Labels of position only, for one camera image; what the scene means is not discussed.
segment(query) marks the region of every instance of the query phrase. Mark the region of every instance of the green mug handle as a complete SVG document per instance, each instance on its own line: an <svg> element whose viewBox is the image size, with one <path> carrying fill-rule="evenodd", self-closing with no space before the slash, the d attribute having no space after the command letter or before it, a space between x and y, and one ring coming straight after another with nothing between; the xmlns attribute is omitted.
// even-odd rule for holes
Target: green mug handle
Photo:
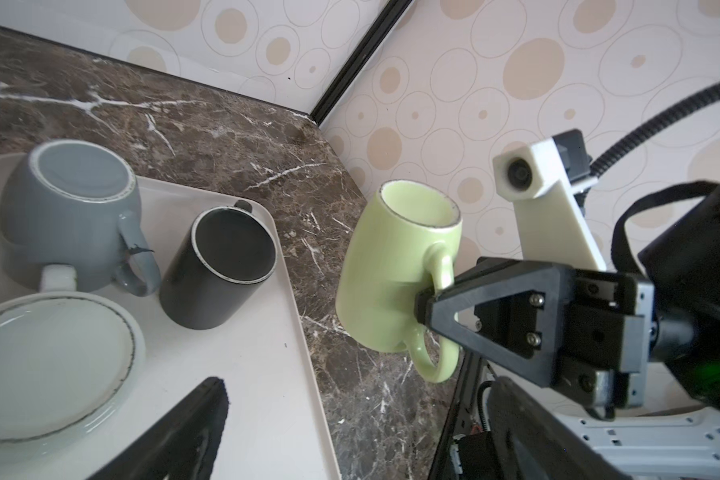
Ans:
<svg viewBox="0 0 720 480"><path fill-rule="evenodd" d="M447 252L445 245L432 245L426 259L427 271L432 274L434 291L438 293L454 283L454 258ZM427 327L416 322L405 333L405 345L411 354L416 371L424 380L432 383L443 382L453 375L458 364L459 345L443 336L440 337L440 361L432 363L424 344Z"/></svg>

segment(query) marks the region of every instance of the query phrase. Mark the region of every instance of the white mug handle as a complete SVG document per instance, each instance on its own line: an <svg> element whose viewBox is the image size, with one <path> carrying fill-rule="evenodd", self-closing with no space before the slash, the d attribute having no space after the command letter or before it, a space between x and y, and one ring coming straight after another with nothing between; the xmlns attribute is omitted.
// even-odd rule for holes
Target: white mug handle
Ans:
<svg viewBox="0 0 720 480"><path fill-rule="evenodd" d="M77 271L72 265L53 264L43 267L43 272L40 274L40 293L76 290Z"/></svg>

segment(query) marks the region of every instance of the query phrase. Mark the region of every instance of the gray mug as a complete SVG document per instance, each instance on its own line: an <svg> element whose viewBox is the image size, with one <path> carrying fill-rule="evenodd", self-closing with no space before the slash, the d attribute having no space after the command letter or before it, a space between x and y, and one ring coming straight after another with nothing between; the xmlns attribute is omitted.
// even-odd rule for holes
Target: gray mug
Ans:
<svg viewBox="0 0 720 480"><path fill-rule="evenodd" d="M82 140L48 141L22 159L3 190L1 264L29 288L43 266L67 264L77 271L80 291L114 279L147 296L160 286L160 269L140 221L139 188L125 160Z"/></svg>

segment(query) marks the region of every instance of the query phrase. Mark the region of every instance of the black strap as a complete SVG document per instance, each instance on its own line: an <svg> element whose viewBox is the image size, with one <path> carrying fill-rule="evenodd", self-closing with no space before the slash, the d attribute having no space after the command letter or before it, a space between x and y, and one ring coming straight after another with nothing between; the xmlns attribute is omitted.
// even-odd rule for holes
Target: black strap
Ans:
<svg viewBox="0 0 720 480"><path fill-rule="evenodd" d="M672 204L680 200L688 200L695 197L706 197L719 185L720 184L704 180L690 182L688 184L673 185L672 187L667 187L664 190L646 195L632 204L632 206L624 212L614 226L614 238L610 244L610 258L614 262L616 270L628 274L640 274L640 268L637 266L634 256L632 256L630 242L626 239L626 230L624 228L626 221L631 216L639 214L644 210Z"/></svg>

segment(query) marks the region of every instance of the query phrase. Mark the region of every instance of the wallpaper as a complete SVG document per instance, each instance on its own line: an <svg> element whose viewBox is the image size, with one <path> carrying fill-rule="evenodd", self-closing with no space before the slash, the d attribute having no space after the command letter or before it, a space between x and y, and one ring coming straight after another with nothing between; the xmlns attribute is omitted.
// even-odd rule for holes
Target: wallpaper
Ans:
<svg viewBox="0 0 720 480"><path fill-rule="evenodd" d="M0 25L309 112L378 0L0 0Z"/></svg>
<svg viewBox="0 0 720 480"><path fill-rule="evenodd" d="M480 255L522 257L492 157L578 128L596 158L719 80L720 0L414 0L321 129L366 196L407 178L456 200L461 272ZM720 181L720 103L634 150L590 192L586 222L609 265L613 226L635 200L699 178ZM633 250L692 205L634 216ZM651 375L647 409L690 402L662 366Z"/></svg>

